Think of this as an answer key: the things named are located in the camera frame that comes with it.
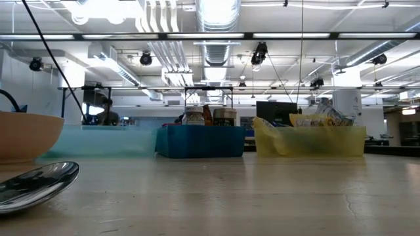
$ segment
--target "security camera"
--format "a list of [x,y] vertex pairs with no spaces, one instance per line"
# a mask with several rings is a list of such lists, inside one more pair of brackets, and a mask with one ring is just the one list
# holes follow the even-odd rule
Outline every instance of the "security camera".
[[254,54],[251,58],[251,64],[254,66],[260,65],[265,60],[265,54],[268,53],[268,48],[265,42],[259,42]]
[[388,60],[388,58],[387,58],[387,56],[385,56],[385,54],[381,54],[381,55],[379,55],[379,56],[377,56],[377,57],[375,57],[373,60],[372,60],[372,63],[374,64],[374,65],[383,65],[383,64],[385,64],[386,62],[387,62],[387,60]]
[[150,52],[143,52],[143,55],[140,58],[140,64],[143,66],[149,66],[152,64],[152,57],[150,56]]
[[44,63],[42,63],[42,58],[40,58],[40,57],[32,58],[32,61],[29,64],[29,68],[32,71],[42,71],[42,70],[44,70]]

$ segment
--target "blue plastic bin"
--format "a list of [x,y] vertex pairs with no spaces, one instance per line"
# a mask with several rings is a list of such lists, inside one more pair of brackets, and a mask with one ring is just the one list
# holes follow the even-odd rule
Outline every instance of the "blue plastic bin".
[[168,125],[157,131],[157,153],[169,158],[241,157],[245,128]]
[[153,157],[157,129],[65,125],[48,157],[127,156]]

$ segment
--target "metal spoon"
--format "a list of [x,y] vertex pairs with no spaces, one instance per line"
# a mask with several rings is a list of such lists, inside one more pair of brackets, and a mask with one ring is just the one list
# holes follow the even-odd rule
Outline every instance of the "metal spoon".
[[44,203],[69,187],[79,175],[79,165],[46,165],[0,183],[0,214]]

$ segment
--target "ceiling light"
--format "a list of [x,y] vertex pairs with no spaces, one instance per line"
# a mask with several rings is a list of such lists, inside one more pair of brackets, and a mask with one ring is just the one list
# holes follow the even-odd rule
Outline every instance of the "ceiling light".
[[414,115],[415,114],[415,109],[403,109],[402,110],[402,115]]
[[154,90],[184,90],[184,87],[146,87],[145,89],[154,89]]
[[233,89],[251,90],[251,89],[271,89],[271,87],[233,87]]
[[170,39],[241,39],[243,33],[170,33]]
[[136,105],[113,105],[113,108],[136,108]]
[[[74,39],[73,35],[43,35],[46,40]],[[0,40],[41,40],[39,35],[0,35]]]
[[207,46],[207,45],[238,46],[238,45],[241,45],[240,42],[206,42],[206,41],[193,42],[193,44],[195,46]]
[[329,33],[254,33],[254,39],[261,38],[328,38]]
[[112,87],[113,90],[138,90],[138,87]]
[[84,39],[157,39],[158,35],[154,33],[136,33],[136,34],[83,34]]
[[339,38],[412,38],[417,33],[340,33]]

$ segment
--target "desk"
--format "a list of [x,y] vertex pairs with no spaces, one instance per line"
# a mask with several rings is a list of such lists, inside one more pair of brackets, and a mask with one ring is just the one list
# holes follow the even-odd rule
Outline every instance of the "desk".
[[[79,179],[0,235],[417,235],[420,159],[77,158]],[[31,165],[0,166],[0,179]]]

